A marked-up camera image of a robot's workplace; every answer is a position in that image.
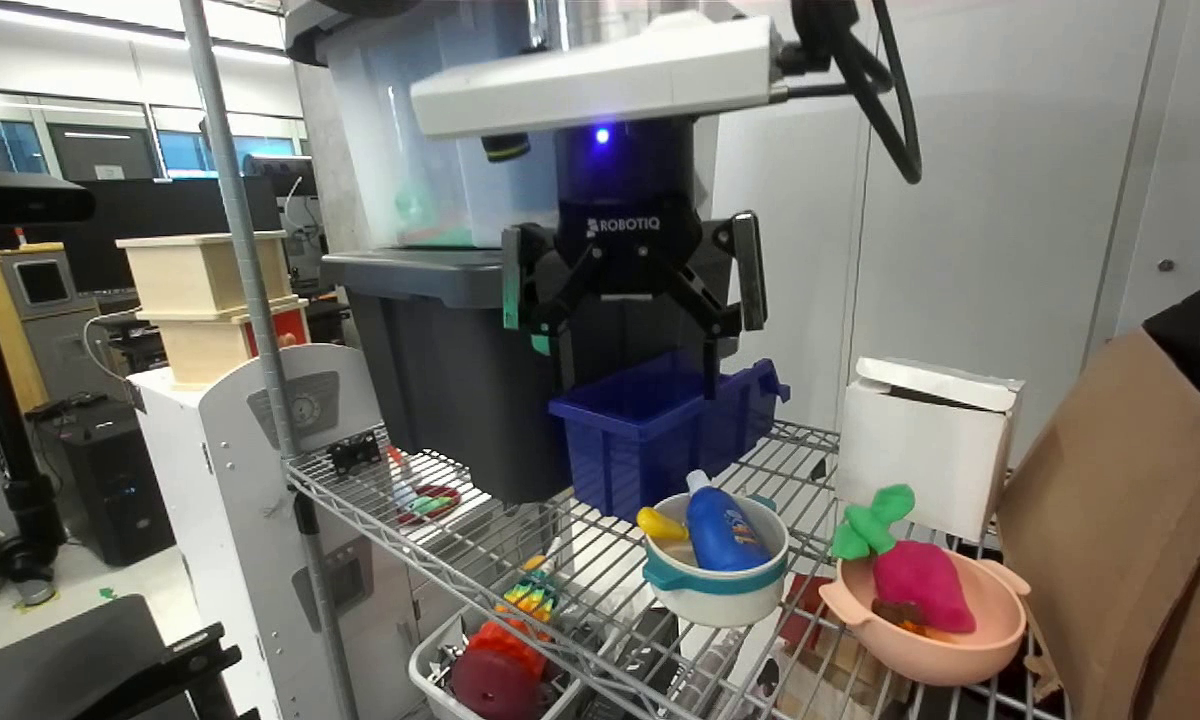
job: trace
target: laboratory room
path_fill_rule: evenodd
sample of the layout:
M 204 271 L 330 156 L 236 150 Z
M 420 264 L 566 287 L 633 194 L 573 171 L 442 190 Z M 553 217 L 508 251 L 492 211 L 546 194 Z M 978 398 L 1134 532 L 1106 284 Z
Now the laboratory room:
M 0 720 L 1200 720 L 1200 0 L 0 0 Z

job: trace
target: metal wire rack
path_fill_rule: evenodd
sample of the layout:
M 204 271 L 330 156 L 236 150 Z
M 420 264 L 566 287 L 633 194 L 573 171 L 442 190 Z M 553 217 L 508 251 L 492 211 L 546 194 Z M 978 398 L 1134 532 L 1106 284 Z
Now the metal wire rack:
M 568 493 L 539 509 L 515 509 L 515 520 L 478 522 L 472 512 L 453 512 L 420 522 L 395 509 L 385 469 L 340 475 L 323 455 L 304 455 L 294 465 L 294 482 L 492 618 L 500 618 L 500 590 L 519 574 L 519 564 L 546 557 L 546 566 L 562 584 L 555 618 L 525 630 L 519 615 L 515 629 L 508 629 L 555 669 L 585 679 L 598 705 L 605 699 L 633 716 L 1070 716 L 1064 699 L 1031 699 L 1035 685 L 1021 661 L 980 686 L 911 686 L 855 649 L 818 605 L 818 584 L 832 572 L 830 535 L 841 520 L 830 482 L 832 465 L 832 432 L 778 423 L 742 465 L 722 473 L 728 493 L 778 509 L 794 532 L 794 587 L 784 608 L 745 629 L 745 635 L 733 635 L 733 629 L 675 623 L 673 615 L 663 615 L 663 623 L 675 623 L 675 630 L 639 623 L 639 615 L 657 608 L 639 572 L 639 532 Z M 412 473 L 420 482 L 453 489 L 464 504 L 487 500 L 472 489 L 472 475 L 444 455 L 426 452 L 412 458 Z M 706 656 L 722 643 L 742 649 L 733 665 L 716 669 Z

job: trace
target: blue plastic crate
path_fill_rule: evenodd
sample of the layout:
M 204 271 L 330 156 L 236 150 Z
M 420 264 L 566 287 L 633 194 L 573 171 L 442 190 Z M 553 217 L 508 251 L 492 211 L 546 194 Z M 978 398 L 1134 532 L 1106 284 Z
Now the blue plastic crate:
M 693 469 L 722 473 L 767 429 L 790 386 L 766 358 L 722 374 L 716 396 L 680 354 L 660 354 L 553 398 L 566 421 L 573 493 L 633 520 L 644 504 L 686 493 Z

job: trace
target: pink bowl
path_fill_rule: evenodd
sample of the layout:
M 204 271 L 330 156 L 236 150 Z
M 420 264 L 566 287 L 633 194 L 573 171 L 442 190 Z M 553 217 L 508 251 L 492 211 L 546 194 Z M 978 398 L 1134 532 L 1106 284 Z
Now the pink bowl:
M 849 630 L 891 673 L 917 685 L 980 685 L 995 676 L 1024 641 L 1029 613 L 1021 597 L 1031 587 L 1006 564 L 958 557 L 959 590 L 978 615 L 969 635 L 917 635 L 874 613 L 874 564 L 837 564 L 837 584 L 825 584 L 825 605 Z

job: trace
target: green toy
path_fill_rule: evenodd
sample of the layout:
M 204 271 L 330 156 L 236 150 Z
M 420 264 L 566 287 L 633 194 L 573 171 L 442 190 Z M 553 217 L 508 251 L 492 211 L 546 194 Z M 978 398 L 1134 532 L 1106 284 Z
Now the green toy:
M 917 493 L 907 482 L 887 482 L 874 496 L 869 509 L 849 504 L 832 535 L 832 560 L 851 564 L 891 553 L 891 522 L 911 517 Z

